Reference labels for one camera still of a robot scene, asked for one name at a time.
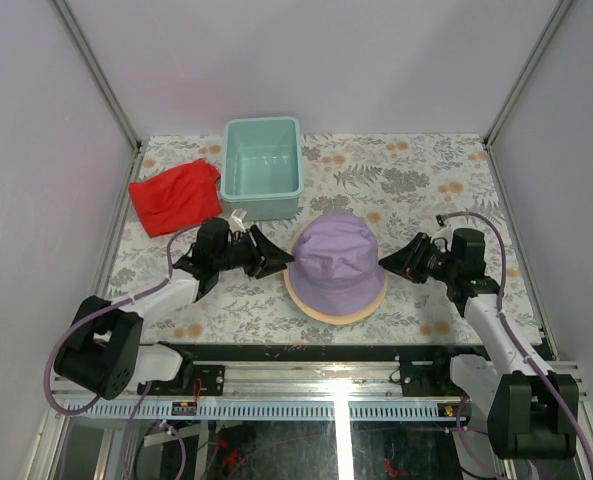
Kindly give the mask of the red cloth hat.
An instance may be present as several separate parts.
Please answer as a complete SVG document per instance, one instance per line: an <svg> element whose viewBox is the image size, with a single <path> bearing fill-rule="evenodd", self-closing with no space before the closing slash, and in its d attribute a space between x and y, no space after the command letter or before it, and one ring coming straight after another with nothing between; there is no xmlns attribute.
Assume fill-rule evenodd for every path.
<svg viewBox="0 0 593 480"><path fill-rule="evenodd" d="M155 238L220 215L219 180L218 169L199 158L132 182L128 193L146 234Z"/></svg>

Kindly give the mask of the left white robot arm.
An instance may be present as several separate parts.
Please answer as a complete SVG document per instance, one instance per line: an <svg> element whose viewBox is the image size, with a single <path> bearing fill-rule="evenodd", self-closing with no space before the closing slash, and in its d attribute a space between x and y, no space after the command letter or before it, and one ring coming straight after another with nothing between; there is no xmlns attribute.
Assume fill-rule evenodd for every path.
<svg viewBox="0 0 593 480"><path fill-rule="evenodd" d="M188 252L167 260L167 274L158 284L114 300L86 298L51 353L45 377L65 378L95 399L112 400L132 381L184 394L195 381L190 354L166 342L142 344L145 322L201 300L225 271L240 269L251 279L262 279L293 260L257 226L235 227L223 218L209 218L198 227Z"/></svg>

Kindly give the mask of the lavender hat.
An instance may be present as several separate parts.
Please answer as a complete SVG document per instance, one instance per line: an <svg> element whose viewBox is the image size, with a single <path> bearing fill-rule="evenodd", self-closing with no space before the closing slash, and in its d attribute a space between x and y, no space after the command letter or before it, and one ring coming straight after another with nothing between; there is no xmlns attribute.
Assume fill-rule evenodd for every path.
<svg viewBox="0 0 593 480"><path fill-rule="evenodd" d="M385 291L375 234L360 217L344 211L318 216L291 245L288 285L309 309L347 317L372 305Z"/></svg>

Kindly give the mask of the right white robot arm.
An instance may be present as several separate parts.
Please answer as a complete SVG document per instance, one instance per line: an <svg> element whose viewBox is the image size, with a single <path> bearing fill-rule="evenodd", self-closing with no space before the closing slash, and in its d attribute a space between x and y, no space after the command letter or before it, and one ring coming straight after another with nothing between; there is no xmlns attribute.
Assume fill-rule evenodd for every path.
<svg viewBox="0 0 593 480"><path fill-rule="evenodd" d="M569 374L558 374L499 316L499 284L487 276L481 231L454 230L442 237L417 234L380 265L416 284L428 279L446 286L448 299L475 330L485 357L458 355L432 369L443 394L461 389L486 417L493 452L501 459L563 460L576 452L579 389Z"/></svg>

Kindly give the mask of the black beige cap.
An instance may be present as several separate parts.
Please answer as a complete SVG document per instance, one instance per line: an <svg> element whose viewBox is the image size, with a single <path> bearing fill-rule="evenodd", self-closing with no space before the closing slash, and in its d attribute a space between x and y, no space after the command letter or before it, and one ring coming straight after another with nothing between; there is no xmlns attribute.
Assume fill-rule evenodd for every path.
<svg viewBox="0 0 593 480"><path fill-rule="evenodd" d="M294 303L311 318L331 325L360 321L382 303L387 291L378 264L376 237L356 233L302 229L290 244L295 261L284 274Z"/></svg>

